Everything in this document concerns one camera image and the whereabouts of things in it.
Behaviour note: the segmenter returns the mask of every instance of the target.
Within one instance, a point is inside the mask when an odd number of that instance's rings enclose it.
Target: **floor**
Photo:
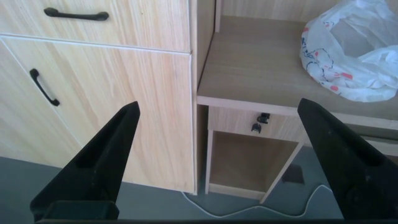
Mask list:
[[[328,185],[312,148],[303,148],[295,160],[303,169],[305,185],[279,182],[263,204],[289,215],[300,215],[306,202],[319,184]],[[32,223],[29,203],[60,169],[0,157],[0,222]],[[205,210],[225,215],[258,205],[258,201],[222,194],[208,194],[200,187],[198,196],[188,195]],[[135,220],[208,220],[181,192],[122,183],[118,201],[119,219]],[[289,218],[256,208],[230,217],[234,220],[266,220]],[[331,192],[320,188],[311,199],[306,214],[300,218],[343,218]]]

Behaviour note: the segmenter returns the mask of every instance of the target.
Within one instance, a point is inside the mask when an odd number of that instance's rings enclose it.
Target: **cabinet door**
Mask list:
[[[125,104],[141,117],[124,180],[193,192],[189,54],[4,39],[26,70],[36,68],[55,110],[86,144]]]
[[[0,156],[66,165],[80,145],[2,42],[0,83]]]

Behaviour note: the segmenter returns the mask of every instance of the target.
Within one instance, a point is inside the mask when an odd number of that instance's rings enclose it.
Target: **printed plastic bag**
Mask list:
[[[398,90],[398,16],[384,0],[345,0],[310,21],[300,58],[322,86],[353,101]]]

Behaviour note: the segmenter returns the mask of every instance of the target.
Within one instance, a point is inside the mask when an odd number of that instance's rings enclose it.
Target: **white plastic bag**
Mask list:
[[[300,58],[322,86],[353,101],[398,90],[398,16],[384,0],[345,0],[310,21]]]

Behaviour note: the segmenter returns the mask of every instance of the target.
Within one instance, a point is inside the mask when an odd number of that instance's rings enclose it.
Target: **open shelf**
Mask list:
[[[291,163],[297,145],[214,131],[209,191],[262,199]]]
[[[198,90],[198,104],[298,116],[302,98],[348,124],[398,129],[398,96],[383,102],[346,100],[313,81],[299,52],[305,23],[221,17]]]

